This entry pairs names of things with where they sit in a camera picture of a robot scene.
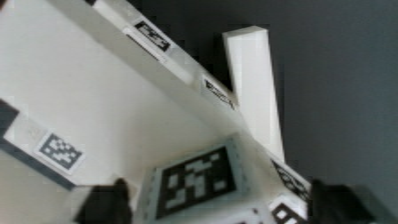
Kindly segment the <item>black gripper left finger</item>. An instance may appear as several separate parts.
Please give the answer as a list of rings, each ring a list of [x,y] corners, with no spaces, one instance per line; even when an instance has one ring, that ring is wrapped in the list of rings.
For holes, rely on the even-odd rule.
[[[134,224],[129,182],[120,178],[113,185],[97,185],[74,221],[77,224]]]

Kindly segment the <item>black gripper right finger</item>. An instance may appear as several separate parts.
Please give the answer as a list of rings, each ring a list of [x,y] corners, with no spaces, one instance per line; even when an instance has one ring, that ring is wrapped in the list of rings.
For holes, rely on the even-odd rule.
[[[308,224],[392,224],[392,211],[365,186],[314,180]]]

